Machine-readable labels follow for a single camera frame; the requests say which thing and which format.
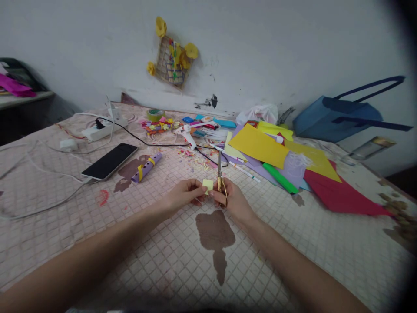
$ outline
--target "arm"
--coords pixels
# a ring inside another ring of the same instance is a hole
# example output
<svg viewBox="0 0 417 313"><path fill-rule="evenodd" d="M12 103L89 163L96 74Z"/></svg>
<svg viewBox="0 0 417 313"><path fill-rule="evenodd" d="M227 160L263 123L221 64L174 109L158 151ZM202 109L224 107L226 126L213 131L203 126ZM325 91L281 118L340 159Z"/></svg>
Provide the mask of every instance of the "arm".
<svg viewBox="0 0 417 313"><path fill-rule="evenodd" d="M154 205L76 244L0 295L0 312L65 312L113 269L123 252L188 203L201 206L206 187L184 180Z"/></svg>
<svg viewBox="0 0 417 313"><path fill-rule="evenodd" d="M337 280L301 254L253 212L239 187L225 179L228 205L233 220L248 234L278 271L285 285L309 312L370 312ZM217 191L209 195L225 203Z"/></svg>

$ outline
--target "purple paper roll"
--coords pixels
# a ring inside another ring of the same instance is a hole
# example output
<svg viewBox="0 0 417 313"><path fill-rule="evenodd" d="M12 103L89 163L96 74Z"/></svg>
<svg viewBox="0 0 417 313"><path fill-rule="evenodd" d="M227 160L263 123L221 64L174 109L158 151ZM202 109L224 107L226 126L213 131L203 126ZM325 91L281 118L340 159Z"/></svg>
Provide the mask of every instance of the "purple paper roll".
<svg viewBox="0 0 417 313"><path fill-rule="evenodd" d="M161 158L162 158L162 153L157 153L151 157L151 159L155 162L155 165ZM140 175L138 171L135 175L133 175L132 181L134 181L135 183L141 182L143 178L147 175L147 173L151 171L152 168L153 168L153 163L151 161L146 162L146 164L142 167L142 179L139 180Z"/></svg>

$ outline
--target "hand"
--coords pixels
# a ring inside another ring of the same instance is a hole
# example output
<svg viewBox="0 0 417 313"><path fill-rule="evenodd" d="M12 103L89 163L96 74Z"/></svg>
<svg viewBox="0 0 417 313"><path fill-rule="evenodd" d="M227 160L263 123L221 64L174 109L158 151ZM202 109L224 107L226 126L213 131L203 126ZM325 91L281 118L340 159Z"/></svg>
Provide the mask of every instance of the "hand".
<svg viewBox="0 0 417 313"><path fill-rule="evenodd" d="M161 201L165 207L176 213L188 203L201 206L199 200L204 201L206 191L207 187L203 187L197 179L181 180Z"/></svg>
<svg viewBox="0 0 417 313"><path fill-rule="evenodd" d="M231 180L227 178L224 180L227 191L226 209L232 214L233 220L242 226L258 218L240 188L232 183ZM226 196L217 191L217 185L216 181L213 190L209 191L208 194L215 200L216 206L219 206L219 203L224 205L226 203Z"/></svg>

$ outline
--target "plastic bag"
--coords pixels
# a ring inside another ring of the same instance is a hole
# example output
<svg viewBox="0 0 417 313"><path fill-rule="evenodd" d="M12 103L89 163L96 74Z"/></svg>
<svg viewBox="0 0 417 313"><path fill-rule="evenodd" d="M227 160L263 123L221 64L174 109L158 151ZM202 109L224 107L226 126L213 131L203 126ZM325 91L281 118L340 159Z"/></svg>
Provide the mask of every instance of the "plastic bag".
<svg viewBox="0 0 417 313"><path fill-rule="evenodd" d="M255 105L249 110L242 111L236 117L236 123L245 125L249 120L260 121L261 118L268 123L276 125L278 121L278 107L274 104Z"/></svg>

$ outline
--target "yellow paper flower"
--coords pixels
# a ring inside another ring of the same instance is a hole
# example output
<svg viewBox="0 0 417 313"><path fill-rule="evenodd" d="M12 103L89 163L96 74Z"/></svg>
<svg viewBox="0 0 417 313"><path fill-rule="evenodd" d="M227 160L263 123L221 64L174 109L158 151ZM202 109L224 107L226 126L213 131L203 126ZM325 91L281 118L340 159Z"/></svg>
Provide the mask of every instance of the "yellow paper flower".
<svg viewBox="0 0 417 313"><path fill-rule="evenodd" d="M197 57L199 56L199 50L197 49L196 46L194 46L192 43L188 43L185 46L185 51L187 53L187 56L190 59L197 59Z"/></svg>
<svg viewBox="0 0 417 313"><path fill-rule="evenodd" d="M166 33L166 23L162 19L162 17L156 17L156 25L155 25L156 34L159 37L164 37Z"/></svg>
<svg viewBox="0 0 417 313"><path fill-rule="evenodd" d="M179 55L179 64L185 69L189 69L191 67L190 59L187 57L187 52L185 50Z"/></svg>
<svg viewBox="0 0 417 313"><path fill-rule="evenodd" d="M149 74L155 76L155 65L151 61L148 62L148 66L146 69L148 70Z"/></svg>

